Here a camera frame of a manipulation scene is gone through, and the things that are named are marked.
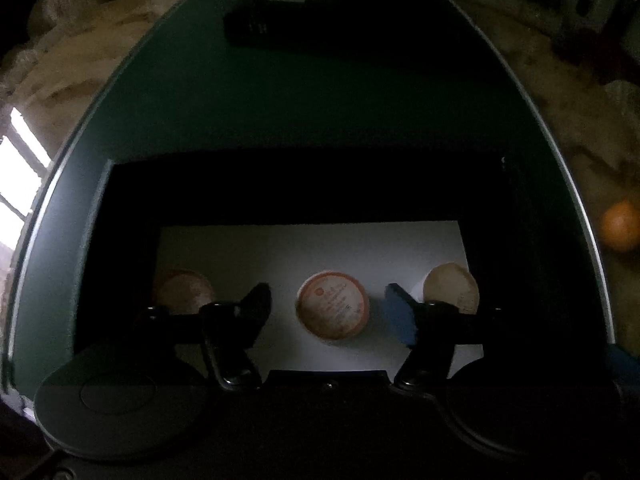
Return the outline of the plain white paper cup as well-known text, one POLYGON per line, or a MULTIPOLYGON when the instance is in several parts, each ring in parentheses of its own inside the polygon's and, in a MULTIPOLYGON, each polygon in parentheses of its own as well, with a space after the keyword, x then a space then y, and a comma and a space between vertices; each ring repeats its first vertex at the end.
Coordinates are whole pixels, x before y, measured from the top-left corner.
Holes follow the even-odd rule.
POLYGON ((447 262, 436 266, 423 282, 423 300, 452 304, 462 314, 477 314, 480 290, 464 266, 447 262))

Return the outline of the red-lidded white cup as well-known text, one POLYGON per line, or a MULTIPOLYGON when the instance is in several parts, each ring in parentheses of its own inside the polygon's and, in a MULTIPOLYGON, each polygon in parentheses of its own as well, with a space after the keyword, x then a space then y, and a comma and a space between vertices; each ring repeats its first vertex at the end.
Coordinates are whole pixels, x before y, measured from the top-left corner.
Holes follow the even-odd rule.
POLYGON ((197 314, 201 307, 216 300, 216 292, 198 272, 171 270, 163 278, 157 297, 173 314, 197 314))
POLYGON ((300 285, 295 314, 317 338, 342 341, 357 336, 367 325, 369 297, 356 278, 343 272, 321 271, 300 285))

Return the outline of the orange round fruit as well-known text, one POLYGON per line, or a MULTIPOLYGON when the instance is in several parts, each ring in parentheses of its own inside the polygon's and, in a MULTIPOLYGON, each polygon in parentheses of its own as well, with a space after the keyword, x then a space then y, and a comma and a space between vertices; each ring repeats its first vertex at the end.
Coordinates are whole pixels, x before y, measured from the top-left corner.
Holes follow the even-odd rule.
POLYGON ((639 246, 639 209, 629 200, 613 204, 602 214, 600 241, 616 252, 630 252, 639 246))

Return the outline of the dark green desk mat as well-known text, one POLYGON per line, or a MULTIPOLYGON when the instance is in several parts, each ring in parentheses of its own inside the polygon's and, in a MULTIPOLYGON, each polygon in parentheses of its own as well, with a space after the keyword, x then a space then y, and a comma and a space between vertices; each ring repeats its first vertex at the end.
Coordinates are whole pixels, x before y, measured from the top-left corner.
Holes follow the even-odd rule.
POLYGON ((584 230, 600 344, 614 340, 596 240, 558 144, 506 61, 451 0, 181 0, 107 81, 38 196, 11 290, 11 388, 33 396, 74 354, 108 172, 177 153, 462 167, 550 156, 584 230))

